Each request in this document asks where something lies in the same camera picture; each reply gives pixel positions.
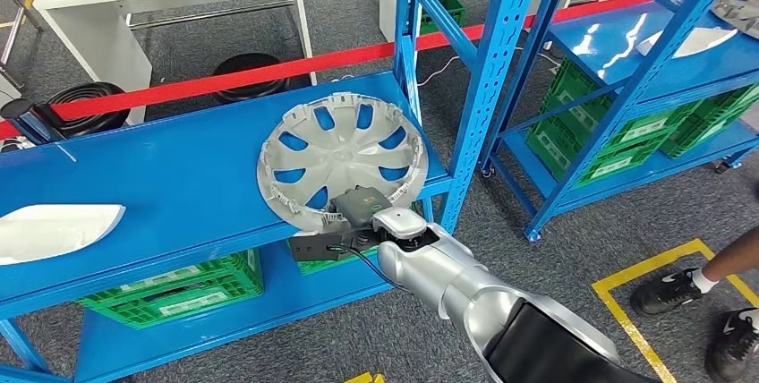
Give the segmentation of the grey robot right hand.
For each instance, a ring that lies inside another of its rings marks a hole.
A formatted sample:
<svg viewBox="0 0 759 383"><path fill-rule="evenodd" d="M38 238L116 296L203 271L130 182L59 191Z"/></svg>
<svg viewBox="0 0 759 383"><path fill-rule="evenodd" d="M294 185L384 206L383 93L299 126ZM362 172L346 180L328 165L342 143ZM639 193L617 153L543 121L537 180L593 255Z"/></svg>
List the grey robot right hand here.
<svg viewBox="0 0 759 383"><path fill-rule="evenodd" d="M391 201L374 187L356 186L330 200L331 207L340 213L351 227L365 227L374 214L392 207Z"/></svg>

